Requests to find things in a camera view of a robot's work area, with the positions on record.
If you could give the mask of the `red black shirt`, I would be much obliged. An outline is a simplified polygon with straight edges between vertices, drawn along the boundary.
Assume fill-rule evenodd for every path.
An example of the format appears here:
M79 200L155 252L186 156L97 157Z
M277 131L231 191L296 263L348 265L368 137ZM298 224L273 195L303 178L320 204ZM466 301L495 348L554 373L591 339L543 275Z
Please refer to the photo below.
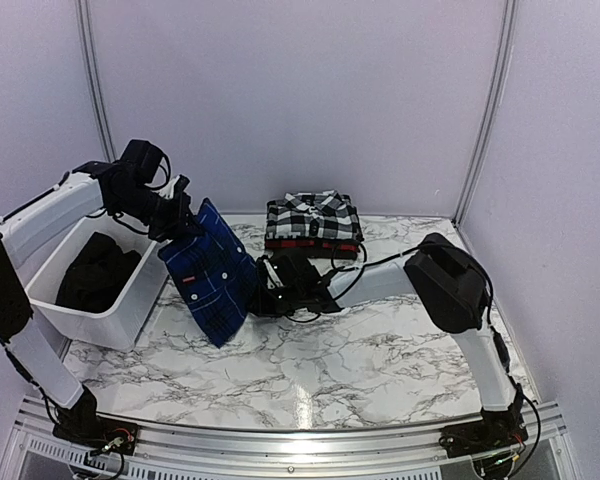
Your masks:
M356 260L360 252L359 245L362 242L326 239L265 239L264 245L266 250L274 253L299 249L309 258Z

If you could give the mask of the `blue plaid long sleeve shirt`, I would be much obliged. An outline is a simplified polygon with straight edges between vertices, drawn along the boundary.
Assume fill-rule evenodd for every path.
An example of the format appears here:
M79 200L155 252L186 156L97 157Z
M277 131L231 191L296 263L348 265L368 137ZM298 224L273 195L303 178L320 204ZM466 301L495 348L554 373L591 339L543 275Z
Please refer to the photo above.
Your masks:
M214 346L242 327L258 287L256 264L210 199L196 214L200 227L158 251L193 319Z

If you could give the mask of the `black white checked shirt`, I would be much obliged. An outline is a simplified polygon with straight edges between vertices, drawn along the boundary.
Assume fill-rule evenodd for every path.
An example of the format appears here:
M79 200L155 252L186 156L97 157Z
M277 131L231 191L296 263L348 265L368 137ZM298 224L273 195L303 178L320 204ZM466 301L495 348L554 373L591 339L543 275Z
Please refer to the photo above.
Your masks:
M267 203L266 240L364 240L351 197L336 190L286 193Z

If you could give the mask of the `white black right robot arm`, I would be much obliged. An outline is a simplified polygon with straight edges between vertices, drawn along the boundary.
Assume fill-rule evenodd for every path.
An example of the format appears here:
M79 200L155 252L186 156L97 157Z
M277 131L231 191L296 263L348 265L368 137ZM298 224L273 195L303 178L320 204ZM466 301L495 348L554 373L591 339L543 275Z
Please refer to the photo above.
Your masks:
M442 429L449 457L520 445L527 440L521 413L522 386L510 373L510 356L490 314L493 292L482 266L443 235L360 266L332 267L321 274L300 252L256 261L256 289L248 310L259 317L305 310L322 316L360 304L415 295L432 323L449 334L468 362L481 402L477 421Z

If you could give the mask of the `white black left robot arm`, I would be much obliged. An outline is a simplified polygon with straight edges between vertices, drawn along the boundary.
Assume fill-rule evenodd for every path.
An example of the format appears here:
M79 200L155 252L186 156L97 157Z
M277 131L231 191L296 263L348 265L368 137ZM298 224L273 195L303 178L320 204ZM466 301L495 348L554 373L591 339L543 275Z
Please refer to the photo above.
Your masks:
M98 210L140 221L149 239L158 242L195 231L188 184L186 176L178 175L160 188L151 187L132 163L90 161L0 217L0 345L19 374L55 405L55 436L102 446L115 431L97 414L93 393L64 366L34 323L18 267L61 231Z

